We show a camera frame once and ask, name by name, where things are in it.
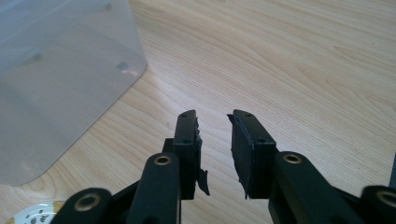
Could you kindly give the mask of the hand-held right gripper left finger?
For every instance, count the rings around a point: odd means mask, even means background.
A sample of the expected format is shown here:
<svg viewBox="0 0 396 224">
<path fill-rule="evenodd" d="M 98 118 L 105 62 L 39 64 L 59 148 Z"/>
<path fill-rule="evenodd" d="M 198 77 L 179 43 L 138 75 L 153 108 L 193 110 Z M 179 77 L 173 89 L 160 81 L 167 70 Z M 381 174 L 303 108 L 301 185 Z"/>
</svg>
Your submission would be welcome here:
<svg viewBox="0 0 396 224">
<path fill-rule="evenodd" d="M 173 151 L 179 158 L 182 200 L 192 200 L 196 186 L 209 195 L 207 171 L 201 168 L 202 143 L 196 111 L 180 114 L 177 117 Z"/>
</svg>

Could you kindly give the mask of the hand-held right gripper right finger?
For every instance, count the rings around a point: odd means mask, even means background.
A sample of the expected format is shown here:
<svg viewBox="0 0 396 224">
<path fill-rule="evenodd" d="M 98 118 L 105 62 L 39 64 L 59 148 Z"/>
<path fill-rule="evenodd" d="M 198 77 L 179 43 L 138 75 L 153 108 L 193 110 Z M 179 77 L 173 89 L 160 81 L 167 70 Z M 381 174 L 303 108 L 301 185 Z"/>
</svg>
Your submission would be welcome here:
<svg viewBox="0 0 396 224">
<path fill-rule="evenodd" d="M 268 199 L 273 185 L 272 167 L 278 153 L 276 141 L 258 119 L 235 109 L 228 116 L 232 129 L 232 155 L 246 198 Z"/>
</svg>

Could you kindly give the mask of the clear plastic storage box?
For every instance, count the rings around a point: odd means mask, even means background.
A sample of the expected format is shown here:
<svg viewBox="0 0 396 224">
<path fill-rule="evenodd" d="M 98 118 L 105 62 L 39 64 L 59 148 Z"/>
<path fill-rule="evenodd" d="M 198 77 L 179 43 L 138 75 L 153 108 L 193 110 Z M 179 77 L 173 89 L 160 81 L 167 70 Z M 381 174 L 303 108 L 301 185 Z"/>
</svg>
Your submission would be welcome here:
<svg viewBox="0 0 396 224">
<path fill-rule="evenodd" d="M 128 0 L 0 0 L 0 185 L 41 176 L 146 67 Z"/>
</svg>

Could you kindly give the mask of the round gold tin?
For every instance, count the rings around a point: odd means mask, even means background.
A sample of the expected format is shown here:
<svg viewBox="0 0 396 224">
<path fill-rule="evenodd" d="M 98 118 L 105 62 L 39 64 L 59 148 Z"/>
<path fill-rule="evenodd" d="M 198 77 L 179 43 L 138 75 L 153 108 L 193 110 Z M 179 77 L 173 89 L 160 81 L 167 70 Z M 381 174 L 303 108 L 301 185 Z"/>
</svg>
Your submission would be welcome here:
<svg viewBox="0 0 396 224">
<path fill-rule="evenodd" d="M 63 206 L 64 201 L 37 203 L 21 210 L 5 224 L 50 224 Z"/>
</svg>

